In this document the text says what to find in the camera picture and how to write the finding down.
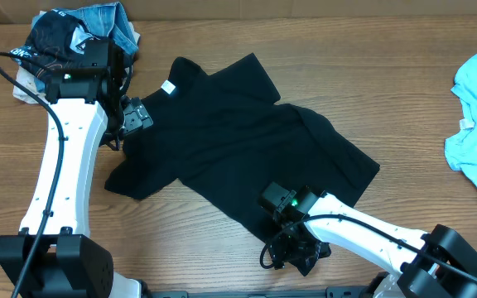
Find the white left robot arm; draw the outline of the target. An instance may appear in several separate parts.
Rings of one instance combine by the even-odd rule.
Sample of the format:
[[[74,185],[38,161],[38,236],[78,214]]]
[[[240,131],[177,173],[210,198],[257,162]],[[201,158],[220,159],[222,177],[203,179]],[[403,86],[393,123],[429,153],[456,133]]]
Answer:
[[[149,128],[142,101],[129,98],[132,71],[109,39],[87,41],[74,67],[51,69],[40,105],[48,132],[36,189],[14,235],[0,237],[0,266],[17,297],[132,297],[147,284],[117,273],[89,234],[89,195],[98,149],[113,150]]]

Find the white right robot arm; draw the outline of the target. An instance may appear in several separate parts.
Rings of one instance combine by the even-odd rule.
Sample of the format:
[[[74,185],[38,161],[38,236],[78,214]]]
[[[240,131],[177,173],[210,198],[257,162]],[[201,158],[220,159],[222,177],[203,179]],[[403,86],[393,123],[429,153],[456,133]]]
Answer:
[[[291,262],[308,272],[336,245],[382,268],[368,286],[340,296],[477,297],[477,251],[452,228],[402,228],[307,186],[294,191],[271,183],[258,203],[280,228],[262,250],[272,268]]]

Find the black t-shirt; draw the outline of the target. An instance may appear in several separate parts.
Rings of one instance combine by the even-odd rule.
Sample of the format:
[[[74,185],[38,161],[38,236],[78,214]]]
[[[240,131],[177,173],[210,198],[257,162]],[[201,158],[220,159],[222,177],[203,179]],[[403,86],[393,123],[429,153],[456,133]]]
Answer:
[[[282,103],[255,55],[214,74],[179,57],[168,79],[172,91],[142,101],[152,125],[126,137],[106,190],[142,200],[179,180],[267,241],[278,231],[258,204],[269,184],[309,186],[351,206],[378,173],[327,118]]]

